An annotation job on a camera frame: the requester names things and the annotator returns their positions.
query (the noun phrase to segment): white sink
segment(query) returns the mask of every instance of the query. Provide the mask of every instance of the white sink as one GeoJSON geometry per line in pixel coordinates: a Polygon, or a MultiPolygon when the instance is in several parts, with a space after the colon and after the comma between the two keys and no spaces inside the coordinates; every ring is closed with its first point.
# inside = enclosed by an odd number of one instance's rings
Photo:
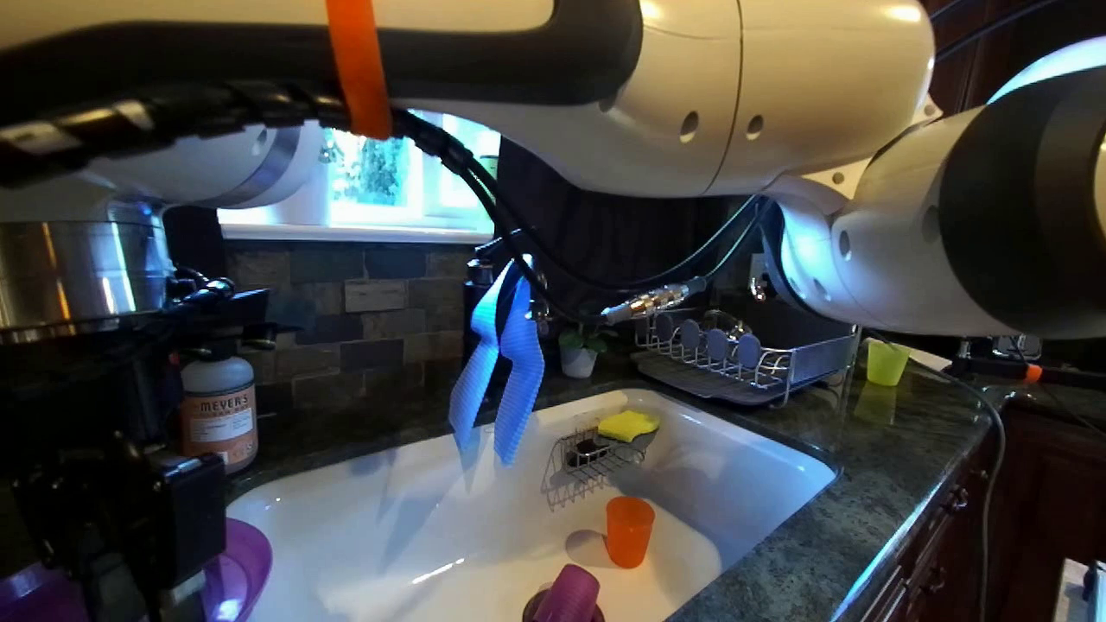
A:
{"type": "Polygon", "coordinates": [[[814,500],[832,470],[652,390],[611,390],[535,412],[512,470],[490,428],[465,470],[454,438],[369,452],[264,485],[229,513],[273,543],[264,622],[512,622],[564,564],[590,571],[608,622],[663,619],[814,500]],[[587,490],[551,485],[559,438],[619,409],[662,414],[640,463],[587,490]],[[649,556],[621,571],[606,556],[606,500],[649,496],[649,556]]]}

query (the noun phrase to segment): sponge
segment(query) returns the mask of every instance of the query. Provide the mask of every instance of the sponge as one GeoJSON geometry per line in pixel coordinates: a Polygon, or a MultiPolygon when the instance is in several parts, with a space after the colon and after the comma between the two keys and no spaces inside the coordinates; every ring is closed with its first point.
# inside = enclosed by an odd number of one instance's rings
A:
{"type": "Polygon", "coordinates": [[[619,414],[606,414],[597,417],[595,430],[606,438],[619,438],[619,441],[632,441],[640,436],[652,436],[662,428],[662,421],[652,414],[642,412],[619,412],[619,414]]]}

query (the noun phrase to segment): bottle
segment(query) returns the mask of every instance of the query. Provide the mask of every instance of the bottle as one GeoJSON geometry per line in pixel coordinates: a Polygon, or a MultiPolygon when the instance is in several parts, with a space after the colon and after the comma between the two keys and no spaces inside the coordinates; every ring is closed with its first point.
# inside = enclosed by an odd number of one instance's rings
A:
{"type": "Polygon", "coordinates": [[[180,368],[180,438],[184,452],[216,452],[229,472],[256,455],[256,383],[248,360],[234,345],[208,345],[180,368]]]}

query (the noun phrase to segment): countertop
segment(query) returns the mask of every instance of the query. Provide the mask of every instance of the countertop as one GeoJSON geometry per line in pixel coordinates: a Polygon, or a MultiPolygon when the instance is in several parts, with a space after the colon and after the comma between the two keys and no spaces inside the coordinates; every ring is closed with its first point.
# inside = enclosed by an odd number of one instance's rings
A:
{"type": "MultiPolygon", "coordinates": [[[[614,385],[663,390],[631,366],[606,360],[595,379],[564,379],[551,372],[538,404],[546,409],[614,385]]],[[[243,494],[283,472],[444,436],[446,404],[446,385],[387,399],[385,430],[379,414],[375,430],[360,428],[367,426],[367,414],[336,417],[332,428],[344,441],[283,430],[283,438],[267,441],[256,467],[233,481],[233,490],[243,494]]],[[[859,619],[873,597],[868,588],[893,571],[887,558],[907,543],[923,506],[949,485],[953,467],[985,438],[991,421],[977,409],[974,390],[920,368],[908,368],[899,390],[875,390],[866,379],[845,376],[825,385],[809,385],[779,409],[696,404],[821,455],[832,467],[837,481],[752,556],[673,610],[670,619],[678,622],[859,619]]]]}

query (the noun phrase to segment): cabinet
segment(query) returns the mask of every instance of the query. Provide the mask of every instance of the cabinet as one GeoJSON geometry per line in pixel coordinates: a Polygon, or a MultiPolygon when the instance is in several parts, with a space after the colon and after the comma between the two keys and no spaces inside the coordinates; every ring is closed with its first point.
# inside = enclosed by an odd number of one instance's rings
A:
{"type": "Polygon", "coordinates": [[[893,574],[875,588],[866,622],[974,622],[981,571],[981,496],[990,486],[991,441],[962,459],[953,478],[923,511],[893,574]]]}
{"type": "Polygon", "coordinates": [[[1050,619],[1066,556],[1106,558],[1106,436],[1042,409],[1005,412],[991,619],[1050,619]]]}

